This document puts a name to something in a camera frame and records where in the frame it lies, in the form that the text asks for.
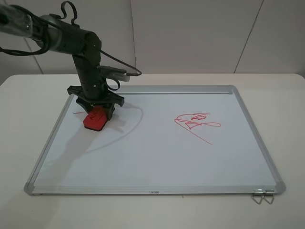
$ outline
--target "whiteboard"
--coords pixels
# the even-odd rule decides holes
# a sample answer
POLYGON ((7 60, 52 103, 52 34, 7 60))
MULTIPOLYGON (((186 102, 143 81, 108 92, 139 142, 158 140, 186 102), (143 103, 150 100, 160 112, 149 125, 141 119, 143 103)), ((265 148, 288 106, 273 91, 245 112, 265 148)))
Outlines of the whiteboard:
POLYGON ((159 92, 154 93, 153 87, 147 92, 145 87, 125 87, 124 106, 115 107, 101 132, 83 127, 87 114, 72 95, 44 150, 32 194, 276 189, 280 177, 232 87, 214 86, 221 89, 214 93, 194 92, 189 86, 189 92, 172 87, 173 92, 165 93, 166 87, 156 87, 159 92))

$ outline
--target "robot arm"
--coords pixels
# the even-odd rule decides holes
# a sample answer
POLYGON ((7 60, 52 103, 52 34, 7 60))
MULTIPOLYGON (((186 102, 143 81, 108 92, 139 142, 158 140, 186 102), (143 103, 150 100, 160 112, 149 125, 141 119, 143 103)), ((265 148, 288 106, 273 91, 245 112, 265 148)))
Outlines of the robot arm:
MULTIPOLYGON (((52 50, 72 55, 81 86, 70 86, 67 89, 68 93, 78 97, 76 102, 87 113, 90 113, 95 108, 97 110, 102 108, 107 122, 112 117, 114 105, 122 106, 124 98, 110 91, 113 89, 107 85, 106 78, 116 81, 119 87, 119 81, 127 82, 130 76, 138 76, 142 73, 135 67, 102 51, 102 42, 98 36, 94 32, 80 29, 79 25, 75 24, 77 11, 71 2, 64 1, 61 4, 61 11, 64 17, 55 14, 37 17, 20 6, 0 5, 0 31, 31 38, 41 47, 36 52, 2 48, 0 48, 0 52, 25 56, 43 54, 48 50, 52 50), (66 3, 71 5, 74 12, 71 24, 61 21, 67 16, 65 11, 66 3), (127 73, 123 69, 100 66, 101 53, 135 69, 139 74, 127 73)), ((90 129, 100 131, 104 124, 100 124, 96 128, 90 127, 90 129)))

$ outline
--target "white board surface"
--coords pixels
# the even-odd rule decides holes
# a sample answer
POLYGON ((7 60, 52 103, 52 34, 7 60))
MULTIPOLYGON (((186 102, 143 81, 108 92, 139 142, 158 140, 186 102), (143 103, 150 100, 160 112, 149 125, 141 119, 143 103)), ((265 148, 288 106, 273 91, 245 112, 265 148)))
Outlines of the white board surface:
POLYGON ((276 185, 234 95, 124 97, 101 132, 83 127, 86 113, 74 97, 34 186, 276 185))

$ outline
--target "red ink line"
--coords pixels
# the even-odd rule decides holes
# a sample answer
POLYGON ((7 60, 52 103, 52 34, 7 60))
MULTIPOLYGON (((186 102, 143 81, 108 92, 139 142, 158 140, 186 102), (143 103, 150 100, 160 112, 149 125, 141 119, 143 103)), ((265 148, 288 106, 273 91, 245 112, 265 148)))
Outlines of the red ink line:
POLYGON ((213 127, 221 127, 220 123, 215 123, 215 122, 210 122, 210 123, 201 123, 201 122, 194 122, 193 120, 196 119, 198 121, 206 119, 207 115, 209 115, 209 113, 195 113, 195 114, 182 114, 180 116, 178 116, 174 121, 181 127, 183 127, 184 129, 186 129, 187 131, 191 132, 193 135, 195 135, 196 137, 200 138, 201 140, 205 141, 206 143, 209 143, 210 145, 213 145, 212 143, 204 140, 203 138, 199 137, 197 134, 193 133, 191 131, 192 128, 196 127, 196 126, 203 126, 203 125, 208 125, 208 126, 213 126, 213 127), (184 123, 189 129, 187 129, 185 126, 183 126, 180 123, 184 123))

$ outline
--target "red drawing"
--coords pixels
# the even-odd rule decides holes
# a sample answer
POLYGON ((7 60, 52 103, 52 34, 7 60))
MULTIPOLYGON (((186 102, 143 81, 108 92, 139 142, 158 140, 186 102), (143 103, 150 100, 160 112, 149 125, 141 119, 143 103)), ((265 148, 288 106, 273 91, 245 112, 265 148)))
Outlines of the red drawing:
POLYGON ((176 117, 175 122, 186 129, 187 131, 191 132, 193 135, 196 137, 200 138, 201 140, 205 141, 206 143, 209 143, 212 145, 212 143, 204 140, 202 137, 199 137, 197 134, 193 133, 191 129, 197 126, 203 126, 203 125, 208 125, 208 126, 213 126, 213 127, 221 127, 220 123, 204 123, 203 120, 206 119, 207 115, 209 113, 195 113, 195 114, 182 114, 178 117, 176 117))

